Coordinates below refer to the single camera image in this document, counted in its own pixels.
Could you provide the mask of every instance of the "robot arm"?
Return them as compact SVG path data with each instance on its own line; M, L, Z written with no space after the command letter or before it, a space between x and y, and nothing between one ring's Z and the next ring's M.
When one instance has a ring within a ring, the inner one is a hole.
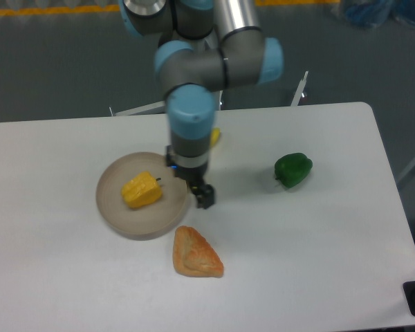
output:
M125 23L142 34L170 29L202 39L216 29L218 49L194 52L189 43L170 40L155 57L171 129L167 164L188 182L199 207L208 208L215 202L214 188L203 180L217 108L211 92L276 80L283 69L282 48L262 35L252 0L120 1Z

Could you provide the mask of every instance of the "pastry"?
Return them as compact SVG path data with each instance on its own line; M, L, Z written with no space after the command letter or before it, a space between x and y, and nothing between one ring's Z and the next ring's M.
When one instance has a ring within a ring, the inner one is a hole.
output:
M181 226L175 231L172 255L175 270L187 277L222 277L223 263L215 250L194 228Z

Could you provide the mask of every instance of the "blue joint cap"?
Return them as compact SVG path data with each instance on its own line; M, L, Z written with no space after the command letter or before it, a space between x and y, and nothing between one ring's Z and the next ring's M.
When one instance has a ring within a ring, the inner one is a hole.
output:
M129 20L123 0L118 0L118 5L120 6L120 12L122 14L123 23L126 30L128 30L128 32L134 37L142 37L142 35L137 31L137 29L132 25L131 21Z
M215 117L214 96L203 86L188 84L167 98L167 116L171 130L186 140L206 137Z
M165 62L176 52L180 50L194 50L192 46L185 42L180 40L173 40L169 41L166 44L163 44L155 53L155 59L154 59L154 68L155 68L155 74L158 75L158 73L161 70L161 67Z
M263 65L258 84L278 79L284 70L283 48L276 38L266 38Z
M180 2L196 10L211 10L214 8L212 0L180 0Z

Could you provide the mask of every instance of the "white table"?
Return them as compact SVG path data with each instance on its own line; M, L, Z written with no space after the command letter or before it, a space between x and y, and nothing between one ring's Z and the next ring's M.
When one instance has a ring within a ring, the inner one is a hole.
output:
M220 112L207 180L218 203L183 223L221 279L172 265L174 232L113 232L95 186L115 159L163 153L165 116L0 124L0 332L344 331L415 324L415 248L366 104ZM292 190L281 156L313 162Z

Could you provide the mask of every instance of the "yellow object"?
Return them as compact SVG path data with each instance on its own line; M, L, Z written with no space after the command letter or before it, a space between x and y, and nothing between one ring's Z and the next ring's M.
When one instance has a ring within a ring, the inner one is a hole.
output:
M210 147L213 147L220 138L220 128L213 128L211 134L210 134Z
M141 172L122 188L124 202L130 208L152 204L162 195L161 187L149 172Z

